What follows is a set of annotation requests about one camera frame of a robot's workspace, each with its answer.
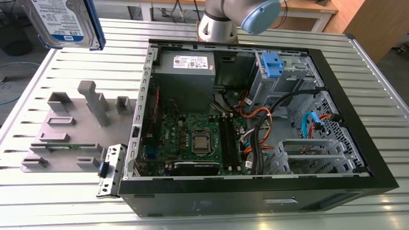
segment open computer tower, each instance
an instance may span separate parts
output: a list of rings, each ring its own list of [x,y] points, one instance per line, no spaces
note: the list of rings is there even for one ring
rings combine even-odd
[[[149,43],[120,159],[137,215],[324,211],[399,187],[320,50]]]

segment cpu socket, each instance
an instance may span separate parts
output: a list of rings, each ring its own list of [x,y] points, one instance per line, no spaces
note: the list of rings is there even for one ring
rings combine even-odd
[[[192,152],[199,157],[204,157],[212,153],[212,139],[209,131],[192,131]]]

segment hard drive label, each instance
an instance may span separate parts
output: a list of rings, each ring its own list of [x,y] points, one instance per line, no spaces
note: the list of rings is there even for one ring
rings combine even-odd
[[[49,34],[61,41],[81,41],[84,33],[67,0],[32,0]]]

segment metal bracket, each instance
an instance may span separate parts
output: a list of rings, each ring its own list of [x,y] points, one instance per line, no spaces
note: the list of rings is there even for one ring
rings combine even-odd
[[[127,147],[123,144],[108,147],[105,161],[100,165],[100,182],[96,198],[119,198],[120,180],[125,161]]]

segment ram slot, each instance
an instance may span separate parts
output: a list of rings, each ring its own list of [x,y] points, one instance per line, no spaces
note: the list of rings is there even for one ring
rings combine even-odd
[[[228,135],[227,135],[227,123],[225,123],[225,117],[221,117],[219,120],[219,126],[220,126],[220,143],[221,143],[221,155],[223,155],[223,167],[224,169],[228,169],[231,165],[229,161],[229,148],[228,148]]]
[[[228,141],[229,141],[229,158],[231,158],[231,166],[233,169],[240,170],[239,165],[239,155],[237,155],[237,144],[236,144],[236,131],[235,131],[235,125],[233,125],[233,118],[227,118],[227,134],[228,134]]]

